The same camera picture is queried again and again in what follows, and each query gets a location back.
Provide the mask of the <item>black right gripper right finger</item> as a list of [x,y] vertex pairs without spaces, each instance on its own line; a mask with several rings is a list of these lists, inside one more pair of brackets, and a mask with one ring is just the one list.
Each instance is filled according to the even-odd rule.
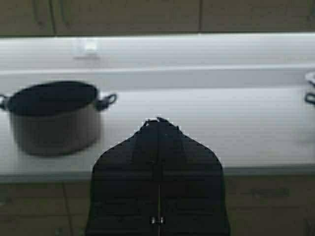
[[163,236],[228,236],[222,165],[208,147],[158,118]]

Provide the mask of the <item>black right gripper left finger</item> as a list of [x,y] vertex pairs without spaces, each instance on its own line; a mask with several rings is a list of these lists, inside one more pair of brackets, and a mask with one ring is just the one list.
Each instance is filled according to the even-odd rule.
[[158,126],[146,121],[94,164],[85,235],[158,235]]

